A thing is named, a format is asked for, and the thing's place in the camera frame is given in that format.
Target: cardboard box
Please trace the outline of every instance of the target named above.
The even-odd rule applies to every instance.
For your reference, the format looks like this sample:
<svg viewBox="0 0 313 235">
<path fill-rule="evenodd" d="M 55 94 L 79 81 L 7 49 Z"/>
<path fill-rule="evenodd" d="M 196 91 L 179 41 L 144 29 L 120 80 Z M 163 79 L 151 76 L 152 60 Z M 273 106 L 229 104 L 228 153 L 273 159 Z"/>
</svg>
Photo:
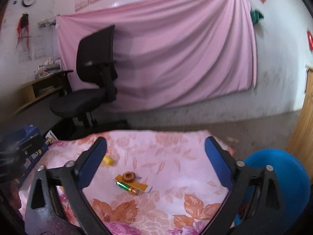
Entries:
<svg viewBox="0 0 313 235">
<path fill-rule="evenodd" d="M 29 140 L 29 139 L 37 136 L 37 135 L 40 135 L 39 129 L 35 126 L 32 126 L 32 125 L 24 126 L 23 129 L 26 131 L 26 136 L 23 138 L 21 138 L 21 130 L 16 131 L 10 135 L 12 137 L 11 139 L 14 139 L 15 141 L 18 142 L 18 145 L 21 145 L 24 142 L 26 142 L 27 140 Z M 23 176 L 19 179 L 15 179 L 16 186 L 18 189 L 22 186 L 22 184 L 25 181 L 25 179 L 27 178 L 28 174 L 35 167 L 35 165 L 38 163 L 40 158 L 44 155 L 44 153 L 46 153 L 47 150 L 48 150 L 48 146 L 46 143 L 44 143 L 43 147 L 41 149 L 39 149 L 38 151 L 36 151 L 35 153 L 33 153 L 31 156 L 29 156 L 26 159 L 26 162 L 25 162 L 24 166 L 22 167 Z"/>
</svg>

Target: pink fabric backdrop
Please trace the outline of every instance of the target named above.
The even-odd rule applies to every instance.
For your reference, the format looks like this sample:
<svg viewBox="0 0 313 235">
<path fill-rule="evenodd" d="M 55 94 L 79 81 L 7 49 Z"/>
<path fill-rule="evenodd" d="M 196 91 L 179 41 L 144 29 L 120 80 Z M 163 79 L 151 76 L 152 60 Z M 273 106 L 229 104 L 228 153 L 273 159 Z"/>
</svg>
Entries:
<svg viewBox="0 0 313 235">
<path fill-rule="evenodd" d="M 79 41 L 115 24 L 119 78 L 111 111 L 177 107 L 256 84 L 248 0 L 144 0 L 57 17 L 59 53 L 76 70 Z M 94 85 L 69 75 L 73 90 Z"/>
</svg>

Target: blue gripper pad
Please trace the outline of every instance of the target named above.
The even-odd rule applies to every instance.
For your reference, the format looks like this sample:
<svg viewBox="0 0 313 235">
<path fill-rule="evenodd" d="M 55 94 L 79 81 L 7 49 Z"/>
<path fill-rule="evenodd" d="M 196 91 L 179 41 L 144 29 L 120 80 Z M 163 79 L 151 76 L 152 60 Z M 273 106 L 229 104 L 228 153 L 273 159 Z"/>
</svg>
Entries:
<svg viewBox="0 0 313 235">
<path fill-rule="evenodd" d="M 88 151 L 91 152 L 78 173 L 76 182 L 78 189 L 86 188 L 90 185 L 104 155 L 106 154 L 107 143 L 105 138 L 99 137 Z"/>
<path fill-rule="evenodd" d="M 210 138 L 205 140 L 204 148 L 222 186 L 230 190 L 233 187 L 231 170 Z"/>
</svg>

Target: pink floral fabric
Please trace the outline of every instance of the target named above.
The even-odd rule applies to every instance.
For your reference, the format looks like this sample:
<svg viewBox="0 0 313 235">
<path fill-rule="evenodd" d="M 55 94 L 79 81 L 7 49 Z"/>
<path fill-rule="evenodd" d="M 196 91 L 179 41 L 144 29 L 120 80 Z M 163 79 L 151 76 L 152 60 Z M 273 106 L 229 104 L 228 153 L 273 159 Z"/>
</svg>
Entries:
<svg viewBox="0 0 313 235">
<path fill-rule="evenodd" d="M 112 234 L 199 234 L 228 193 L 205 154 L 204 142 L 210 135 L 208 131 L 112 131 L 58 141 L 49 147 L 20 188 L 21 213 L 25 215 L 30 185 L 39 165 L 48 169 L 63 166 L 76 160 L 102 136 L 114 164 L 102 162 L 83 192 Z M 233 153 L 223 142 L 219 143 Z M 114 178 L 126 171 L 142 177 L 138 182 L 152 186 L 150 192 L 134 196 L 116 186 Z M 79 226 L 63 188 L 58 191 L 68 220 Z"/>
</svg>

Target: metal screw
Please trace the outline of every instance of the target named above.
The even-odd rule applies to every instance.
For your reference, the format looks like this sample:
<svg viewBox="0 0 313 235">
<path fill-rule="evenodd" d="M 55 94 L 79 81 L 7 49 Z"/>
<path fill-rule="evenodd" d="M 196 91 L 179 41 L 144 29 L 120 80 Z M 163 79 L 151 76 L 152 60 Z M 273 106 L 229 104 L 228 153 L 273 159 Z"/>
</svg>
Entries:
<svg viewBox="0 0 313 235">
<path fill-rule="evenodd" d="M 74 161 L 68 161 L 68 162 L 65 164 L 65 167 L 70 168 L 70 167 L 73 167 L 74 164 L 75 164 Z"/>
<path fill-rule="evenodd" d="M 245 162 L 244 162 L 244 161 L 241 161 L 241 160 L 236 161 L 236 164 L 237 164 L 237 166 L 239 166 L 239 167 L 244 167 L 244 166 L 246 166 Z"/>
<path fill-rule="evenodd" d="M 42 171 L 44 170 L 46 167 L 44 165 L 40 165 L 39 168 L 37 169 L 37 171 Z"/>
<path fill-rule="evenodd" d="M 267 166 L 266 166 L 266 169 L 267 169 L 268 171 L 273 171 L 273 170 L 274 170 L 274 168 L 273 168 L 272 165 L 267 165 Z"/>
</svg>

